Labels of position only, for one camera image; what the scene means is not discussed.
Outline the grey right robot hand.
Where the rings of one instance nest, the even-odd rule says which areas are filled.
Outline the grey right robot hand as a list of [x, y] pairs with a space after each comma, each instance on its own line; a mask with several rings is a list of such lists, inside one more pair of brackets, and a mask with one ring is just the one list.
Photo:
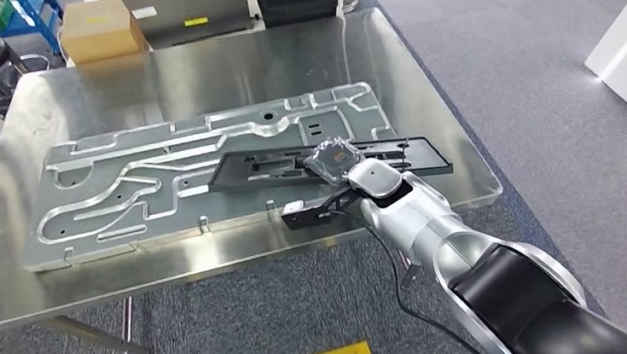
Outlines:
[[335, 136], [315, 146], [304, 165], [326, 183], [342, 186], [347, 181], [348, 172], [364, 159], [363, 152], [351, 142]]

